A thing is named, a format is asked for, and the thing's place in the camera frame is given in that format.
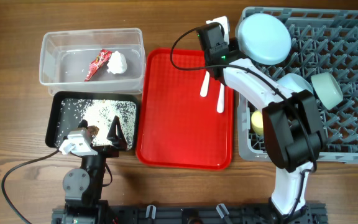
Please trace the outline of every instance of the metal grid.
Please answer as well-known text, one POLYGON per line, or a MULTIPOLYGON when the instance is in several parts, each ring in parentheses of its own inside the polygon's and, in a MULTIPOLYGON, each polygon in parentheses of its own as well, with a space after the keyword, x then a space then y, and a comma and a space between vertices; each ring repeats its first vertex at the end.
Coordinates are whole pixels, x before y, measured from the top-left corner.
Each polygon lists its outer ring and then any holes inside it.
MULTIPOLYGON (((284 62, 266 66, 253 61, 260 71, 274 80, 296 73, 308 82, 312 75, 329 72, 338 81, 343 102, 328 111, 318 101, 328 137, 326 152, 319 159, 358 163, 358 11, 247 7, 239 24, 254 13, 277 17, 292 37, 290 56, 284 62)), ((237 109, 239 134, 244 136, 239 135, 240 155, 246 160, 269 160, 263 136, 250 128, 253 110, 241 96, 237 109)))

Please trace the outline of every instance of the yellow ball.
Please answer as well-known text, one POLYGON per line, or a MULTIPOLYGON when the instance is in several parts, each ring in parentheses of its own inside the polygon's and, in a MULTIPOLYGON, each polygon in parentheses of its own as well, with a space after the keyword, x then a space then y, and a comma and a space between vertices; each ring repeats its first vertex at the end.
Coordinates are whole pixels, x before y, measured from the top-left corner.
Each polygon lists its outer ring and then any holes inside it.
POLYGON ((264 135, 264 121, 260 111, 255 111, 252 113, 251 125, 255 133, 258 135, 264 135))

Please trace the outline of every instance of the red candy wrapper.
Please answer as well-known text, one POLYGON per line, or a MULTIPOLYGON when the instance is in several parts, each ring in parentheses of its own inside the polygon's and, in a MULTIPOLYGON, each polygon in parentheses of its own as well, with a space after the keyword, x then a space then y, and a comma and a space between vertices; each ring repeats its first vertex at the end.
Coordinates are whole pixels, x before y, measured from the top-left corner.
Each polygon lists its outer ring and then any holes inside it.
POLYGON ((92 76, 96 73, 96 71, 102 67, 102 65, 107 62, 111 57, 112 52, 106 49, 102 49, 96 59, 90 63, 89 65, 89 72, 86 76, 84 82, 89 81, 92 76))

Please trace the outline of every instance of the wire dish rack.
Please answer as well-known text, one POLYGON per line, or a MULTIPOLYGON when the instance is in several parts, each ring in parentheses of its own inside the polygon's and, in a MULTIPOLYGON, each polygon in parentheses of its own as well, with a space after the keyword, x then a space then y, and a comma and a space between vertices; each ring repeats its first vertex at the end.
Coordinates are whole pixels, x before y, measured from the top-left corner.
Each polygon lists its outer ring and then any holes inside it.
MULTIPOLYGON (((280 7, 247 7, 242 20, 255 13, 266 13, 280 19, 291 35, 291 51, 277 65, 254 65, 274 80, 296 73, 311 83, 311 76, 331 73, 338 81, 344 100, 327 110, 317 100, 328 146, 320 161, 358 164, 358 11, 330 9, 295 9, 280 7)), ((243 96, 237 108, 239 154, 245 160, 269 161, 264 138, 250 128, 255 111, 243 96)))

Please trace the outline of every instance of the wooden table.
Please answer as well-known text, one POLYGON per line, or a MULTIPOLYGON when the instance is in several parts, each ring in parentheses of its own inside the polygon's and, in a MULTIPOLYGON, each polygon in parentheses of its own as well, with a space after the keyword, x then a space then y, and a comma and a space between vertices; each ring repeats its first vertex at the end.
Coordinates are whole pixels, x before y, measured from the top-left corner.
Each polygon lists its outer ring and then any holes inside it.
MULTIPOLYGON (((232 30, 247 6, 358 9, 358 1, 84 1, 0 0, 0 223, 21 223, 1 193, 1 179, 13 166, 53 151, 44 143, 52 97, 39 83, 42 37, 58 30, 138 27, 145 50, 171 47, 185 31, 227 15, 232 30)), ((198 49, 185 38, 178 48, 198 49)), ((141 164, 134 152, 108 159, 113 183, 102 198, 111 205, 216 205, 267 202, 274 188, 270 162, 246 162, 238 155, 221 172, 166 169, 141 164)), ((73 156, 56 155, 9 176, 7 193, 33 223, 50 223, 64 205, 63 176, 79 167, 73 156)), ((308 181, 307 200, 327 204, 330 223, 358 223, 358 166, 319 163, 308 181)))

